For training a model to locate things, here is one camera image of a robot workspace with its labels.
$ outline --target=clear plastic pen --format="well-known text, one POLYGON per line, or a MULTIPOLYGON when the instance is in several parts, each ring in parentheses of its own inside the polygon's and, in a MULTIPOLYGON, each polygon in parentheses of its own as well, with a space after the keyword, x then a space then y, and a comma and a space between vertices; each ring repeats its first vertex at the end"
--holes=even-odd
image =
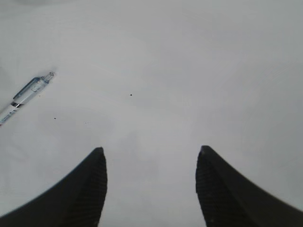
POLYGON ((40 91, 42 91, 43 88, 49 84, 49 81, 54 77, 54 75, 54 72, 50 72, 45 77, 35 77, 25 85, 25 87, 13 97, 13 102, 0 112, 0 126, 14 115, 23 105, 27 104, 40 91))

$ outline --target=black curved object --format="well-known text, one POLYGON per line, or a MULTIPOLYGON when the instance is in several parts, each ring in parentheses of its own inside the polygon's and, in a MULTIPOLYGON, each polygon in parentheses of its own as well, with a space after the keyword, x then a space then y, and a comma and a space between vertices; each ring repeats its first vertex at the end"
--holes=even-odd
POLYGON ((107 193, 103 148, 34 200, 0 218, 0 227, 97 227, 107 193))
POLYGON ((256 186, 209 146, 199 153, 196 192, 207 227, 303 226, 303 212, 256 186))

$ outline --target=gray background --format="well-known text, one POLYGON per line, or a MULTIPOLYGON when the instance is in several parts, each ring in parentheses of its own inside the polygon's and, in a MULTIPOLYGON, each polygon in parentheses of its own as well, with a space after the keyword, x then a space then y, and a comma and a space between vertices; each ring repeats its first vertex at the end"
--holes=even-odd
POLYGON ((195 194, 203 144, 303 210, 302 7, 1 0, 0 107, 33 76, 57 77, 1 127, 0 214, 103 146, 103 226, 205 226, 195 194))

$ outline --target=pen barrel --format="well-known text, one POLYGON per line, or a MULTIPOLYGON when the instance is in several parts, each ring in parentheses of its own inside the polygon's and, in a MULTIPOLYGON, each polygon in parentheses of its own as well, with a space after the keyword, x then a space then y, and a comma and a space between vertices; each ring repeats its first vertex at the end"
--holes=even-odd
POLYGON ((0 112, 0 125, 4 124, 12 115, 14 115, 21 107, 21 105, 15 105, 11 103, 3 111, 0 112))
POLYGON ((39 80, 38 82, 34 83, 32 86, 30 86, 26 91, 22 93, 19 97, 14 99, 15 103, 18 104, 26 104, 31 100, 33 97, 35 97, 40 91, 45 88, 45 86, 48 83, 45 83, 43 80, 39 80))

